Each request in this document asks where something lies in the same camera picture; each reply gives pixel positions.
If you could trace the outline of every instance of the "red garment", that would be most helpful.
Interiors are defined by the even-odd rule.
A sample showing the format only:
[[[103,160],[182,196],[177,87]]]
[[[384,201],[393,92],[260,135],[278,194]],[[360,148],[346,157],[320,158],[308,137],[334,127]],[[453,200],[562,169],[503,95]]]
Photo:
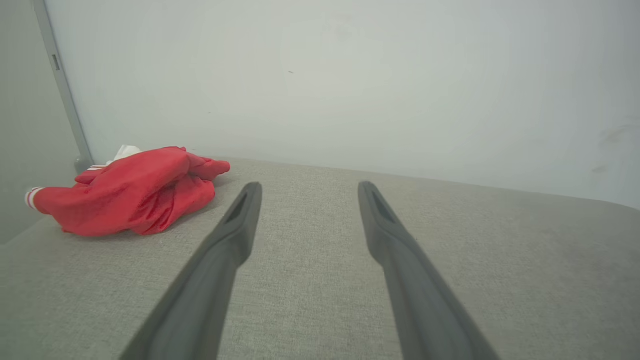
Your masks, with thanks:
[[[27,204],[52,215],[69,233],[156,234],[212,201],[211,181],[230,165],[165,147],[92,169],[80,174],[73,188],[35,188]]]

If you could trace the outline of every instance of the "white stripe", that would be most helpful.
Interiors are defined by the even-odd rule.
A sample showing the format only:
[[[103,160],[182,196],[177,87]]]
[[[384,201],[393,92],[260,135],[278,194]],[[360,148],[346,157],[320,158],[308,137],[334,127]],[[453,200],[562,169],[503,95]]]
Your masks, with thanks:
[[[37,210],[36,206],[33,204],[33,198],[42,189],[44,188],[33,188],[30,192],[27,193],[27,195],[25,195],[24,200],[27,203],[27,206],[29,206],[31,209]]]

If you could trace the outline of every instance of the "wall stain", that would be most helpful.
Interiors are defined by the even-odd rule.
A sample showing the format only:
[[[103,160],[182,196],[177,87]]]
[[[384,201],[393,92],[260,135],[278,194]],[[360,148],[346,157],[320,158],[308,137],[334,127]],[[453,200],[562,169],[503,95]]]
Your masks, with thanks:
[[[613,146],[620,143],[628,132],[639,129],[638,125],[622,125],[613,129],[605,130],[600,133],[600,146]]]

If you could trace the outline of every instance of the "white fabric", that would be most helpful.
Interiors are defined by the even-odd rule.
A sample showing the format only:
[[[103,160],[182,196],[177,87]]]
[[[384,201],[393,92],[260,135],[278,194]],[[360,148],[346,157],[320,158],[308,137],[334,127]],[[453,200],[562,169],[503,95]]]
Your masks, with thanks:
[[[118,154],[116,154],[116,157],[113,158],[113,160],[111,160],[111,161],[107,161],[107,166],[109,166],[112,162],[114,162],[116,160],[128,158],[131,155],[139,154],[141,152],[142,152],[142,150],[140,150],[136,146],[123,145],[123,146],[120,147],[120,150],[118,151]]]

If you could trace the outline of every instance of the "couch cushion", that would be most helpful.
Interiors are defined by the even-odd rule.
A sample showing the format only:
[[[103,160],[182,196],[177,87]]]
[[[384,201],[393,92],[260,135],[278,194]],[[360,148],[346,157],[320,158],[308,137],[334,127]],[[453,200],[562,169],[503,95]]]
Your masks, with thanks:
[[[359,181],[374,182],[504,359],[640,357],[640,211],[594,200],[228,159],[205,209],[153,236],[51,218],[1,247],[3,359],[117,357],[240,189],[260,181],[221,359],[398,359]]]

